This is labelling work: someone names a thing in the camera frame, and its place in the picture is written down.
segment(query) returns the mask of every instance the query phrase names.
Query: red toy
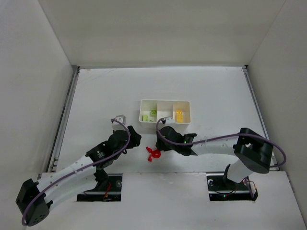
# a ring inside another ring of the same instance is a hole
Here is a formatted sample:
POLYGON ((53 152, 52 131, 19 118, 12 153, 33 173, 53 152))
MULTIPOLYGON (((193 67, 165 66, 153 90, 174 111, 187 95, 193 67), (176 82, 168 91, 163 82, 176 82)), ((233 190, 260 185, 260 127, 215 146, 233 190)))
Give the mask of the red toy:
POLYGON ((150 147, 146 147, 147 151, 150 153, 148 161, 152 162, 152 157, 153 158, 159 158, 161 157, 161 152, 159 150, 152 150, 150 147))

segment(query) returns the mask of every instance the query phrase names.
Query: rectangular opening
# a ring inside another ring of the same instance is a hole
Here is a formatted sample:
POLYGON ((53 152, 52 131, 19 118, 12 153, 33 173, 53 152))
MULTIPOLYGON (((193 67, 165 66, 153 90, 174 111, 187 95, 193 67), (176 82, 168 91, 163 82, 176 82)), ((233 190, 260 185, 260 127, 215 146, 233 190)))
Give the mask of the rectangular opening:
POLYGON ((251 182, 247 185, 243 182, 226 184, 223 175, 207 175, 207 186, 210 201, 255 201, 258 197, 258 191, 251 182))
POLYGON ((104 186, 77 195, 78 202, 118 202, 121 201, 122 174, 109 174, 104 186))

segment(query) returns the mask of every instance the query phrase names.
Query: red object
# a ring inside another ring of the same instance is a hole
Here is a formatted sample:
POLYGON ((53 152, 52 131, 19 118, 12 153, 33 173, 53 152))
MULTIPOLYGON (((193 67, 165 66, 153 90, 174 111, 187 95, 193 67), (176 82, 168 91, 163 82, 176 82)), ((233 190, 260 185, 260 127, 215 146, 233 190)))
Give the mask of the red object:
POLYGON ((109 183, 107 184, 107 186, 106 186, 106 193, 105 193, 105 196, 104 196, 103 199, 107 198, 107 193, 108 193, 108 191, 110 191, 110 189, 111 189, 111 182, 109 182, 109 183))
POLYGON ((153 158, 159 158, 161 157, 161 152, 159 150, 152 151, 153 158))
POLYGON ((150 147, 146 147, 147 151, 150 153, 148 161, 152 162, 152 157, 153 158, 159 158, 161 157, 161 152, 159 150, 152 150, 150 147))

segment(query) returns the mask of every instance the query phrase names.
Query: yellow block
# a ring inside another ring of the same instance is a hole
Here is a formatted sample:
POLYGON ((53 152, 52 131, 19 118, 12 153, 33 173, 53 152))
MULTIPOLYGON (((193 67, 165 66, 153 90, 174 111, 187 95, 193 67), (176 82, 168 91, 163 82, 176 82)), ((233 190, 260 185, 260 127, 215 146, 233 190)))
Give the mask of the yellow block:
POLYGON ((183 123, 183 114, 181 110, 176 110, 176 122, 183 123))

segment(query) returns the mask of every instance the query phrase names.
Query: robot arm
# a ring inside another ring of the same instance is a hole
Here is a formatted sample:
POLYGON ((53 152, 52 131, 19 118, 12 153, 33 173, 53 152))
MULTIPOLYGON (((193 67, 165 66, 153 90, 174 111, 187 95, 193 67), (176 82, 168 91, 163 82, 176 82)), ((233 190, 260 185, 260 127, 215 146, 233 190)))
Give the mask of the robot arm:
POLYGON ((164 119, 165 127, 157 132, 156 147, 160 151, 174 150, 184 156, 218 153, 236 155, 239 160, 227 166, 224 179, 240 183, 244 178, 256 173, 268 173, 273 145, 257 137, 261 136, 249 128, 241 128, 237 137, 199 137, 196 133, 181 135, 172 128, 173 118, 164 119))
POLYGON ((107 183, 108 175, 103 169, 111 165, 121 153, 126 154, 126 149, 140 145, 141 136, 135 132, 133 127, 126 128, 129 132, 125 130, 125 119, 123 115, 116 117, 112 122, 114 131, 109 139, 92 148, 70 166, 36 182, 29 179, 23 183, 16 204, 24 215, 27 226, 41 222, 64 200, 107 183))

